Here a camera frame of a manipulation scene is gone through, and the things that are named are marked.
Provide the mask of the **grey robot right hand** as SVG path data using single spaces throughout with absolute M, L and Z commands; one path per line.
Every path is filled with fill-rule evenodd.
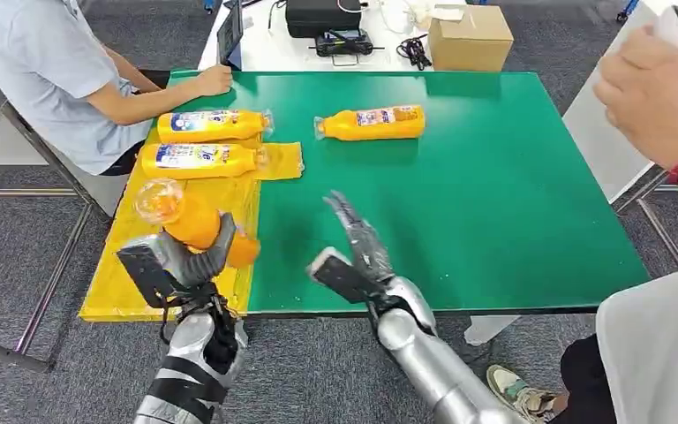
M 344 228 L 353 254 L 353 265 L 368 281 L 384 285 L 395 276 L 388 250 L 378 232 L 362 217 L 343 193 L 332 190 L 323 200 Z

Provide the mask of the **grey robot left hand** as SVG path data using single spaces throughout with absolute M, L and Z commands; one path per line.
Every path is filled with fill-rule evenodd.
M 185 244 L 162 230 L 157 235 L 157 256 L 162 266 L 183 287 L 210 283 L 222 273 L 237 232 L 233 215 L 221 215 L 219 233 L 214 243 L 200 254 L 192 253 Z

